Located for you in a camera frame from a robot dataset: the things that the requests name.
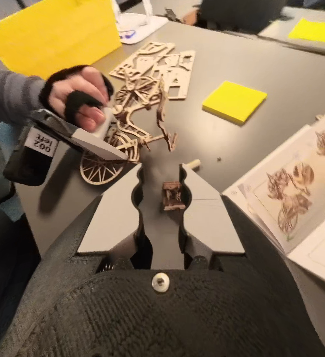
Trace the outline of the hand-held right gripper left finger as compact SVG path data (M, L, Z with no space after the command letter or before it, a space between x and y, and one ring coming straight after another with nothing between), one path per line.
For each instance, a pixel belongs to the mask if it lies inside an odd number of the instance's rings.
M143 165L135 165L101 196L84 233L79 255L134 255L143 218L134 194L141 188Z

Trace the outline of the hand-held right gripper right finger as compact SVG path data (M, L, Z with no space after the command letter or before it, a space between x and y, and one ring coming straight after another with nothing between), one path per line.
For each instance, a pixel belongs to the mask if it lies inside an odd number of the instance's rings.
M243 255L245 249L221 194L184 163L179 166L179 181L185 205L178 233L181 253Z

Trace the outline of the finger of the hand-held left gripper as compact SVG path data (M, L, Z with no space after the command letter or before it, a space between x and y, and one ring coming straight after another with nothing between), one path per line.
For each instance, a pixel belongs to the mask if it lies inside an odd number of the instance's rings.
M109 107L105 107L103 112L105 115L105 121L103 124L97 127L97 129L93 132L93 136L105 140L111 126L116 123L116 118L114 116L113 110Z
M71 142L106 161L128 160L127 154L81 128L72 134Z

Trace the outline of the wooden bicycle model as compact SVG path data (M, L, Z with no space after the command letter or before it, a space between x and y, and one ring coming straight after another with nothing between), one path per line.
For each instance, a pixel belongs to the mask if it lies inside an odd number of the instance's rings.
M169 152L173 152L178 134L175 132L171 135L164 126L165 104L168 100L163 76L159 78L141 76L132 80L126 73L125 84L116 93L113 103L115 123L110 125L104 142L126 154L127 158L117 161L108 160L85 151L80 161L80 174L83 180L91 185L104 185L113 181L127 163L140 163L141 148L146 147L151 151L152 142L164 140ZM151 110L154 105L157 105L156 125L161 131L161 134L155 136L134 124L132 120L135 112Z

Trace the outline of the small wooden basket part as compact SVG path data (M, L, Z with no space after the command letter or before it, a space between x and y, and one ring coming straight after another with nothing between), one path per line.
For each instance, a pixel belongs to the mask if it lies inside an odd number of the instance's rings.
M164 211L183 210L181 199L182 184L179 181L166 181L162 185L162 206Z

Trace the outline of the person's left forearm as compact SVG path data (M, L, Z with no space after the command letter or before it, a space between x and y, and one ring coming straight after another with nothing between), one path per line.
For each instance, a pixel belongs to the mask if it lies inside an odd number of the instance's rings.
M0 69L0 123L25 126L32 111L43 108L39 94L45 81Z

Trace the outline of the person's left hand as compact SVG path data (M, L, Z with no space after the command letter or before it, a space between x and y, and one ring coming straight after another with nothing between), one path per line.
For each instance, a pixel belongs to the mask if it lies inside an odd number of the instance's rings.
M104 107L114 88L97 69L78 65L60 70L45 82L39 101L45 109L88 132L105 122Z

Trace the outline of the wooden cut-out part sheet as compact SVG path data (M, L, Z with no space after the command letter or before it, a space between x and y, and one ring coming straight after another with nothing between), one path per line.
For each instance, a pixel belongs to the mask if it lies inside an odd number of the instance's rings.
M145 77L155 80L163 78L168 98L184 100L188 95L196 51L174 53L174 49L174 43L149 41L109 74L121 80L125 80L127 75L132 81Z

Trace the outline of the white instruction booklet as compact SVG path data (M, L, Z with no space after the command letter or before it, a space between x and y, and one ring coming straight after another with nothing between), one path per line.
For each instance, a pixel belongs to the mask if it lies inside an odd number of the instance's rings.
M283 142L223 195L288 260L325 282L325 114Z

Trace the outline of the person's dark clothing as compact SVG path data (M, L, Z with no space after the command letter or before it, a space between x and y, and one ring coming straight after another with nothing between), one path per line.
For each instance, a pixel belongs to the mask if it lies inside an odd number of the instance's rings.
M12 221L0 208L0 341L40 260L26 215Z

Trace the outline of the yellow paper bag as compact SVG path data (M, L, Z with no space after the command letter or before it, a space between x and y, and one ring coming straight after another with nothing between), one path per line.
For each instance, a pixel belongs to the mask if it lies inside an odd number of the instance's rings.
M121 47L111 1L45 0L0 20L0 61L47 79Z

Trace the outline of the white plastic stand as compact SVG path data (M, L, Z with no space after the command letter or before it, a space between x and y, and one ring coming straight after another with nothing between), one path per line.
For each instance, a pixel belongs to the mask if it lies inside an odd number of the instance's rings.
M168 22L165 17L154 16L149 0L142 1L144 14L123 13L117 1L112 0L111 4L122 44L133 45L141 42Z

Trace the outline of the yellow sticky note pad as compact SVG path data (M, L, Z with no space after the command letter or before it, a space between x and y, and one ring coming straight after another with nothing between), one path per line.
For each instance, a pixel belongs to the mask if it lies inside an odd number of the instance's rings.
M203 101L202 110L243 126L267 96L265 92L224 81Z

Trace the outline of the dark office chair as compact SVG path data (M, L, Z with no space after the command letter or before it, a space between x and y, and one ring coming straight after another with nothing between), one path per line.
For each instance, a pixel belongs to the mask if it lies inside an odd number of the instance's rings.
M208 29L258 34L278 19L286 0L204 0L200 19Z

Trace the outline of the yellow paper sheet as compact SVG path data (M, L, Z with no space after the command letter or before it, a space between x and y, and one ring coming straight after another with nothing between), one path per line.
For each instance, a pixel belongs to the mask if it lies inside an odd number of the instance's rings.
M302 18L288 34L288 38L325 43L325 22Z

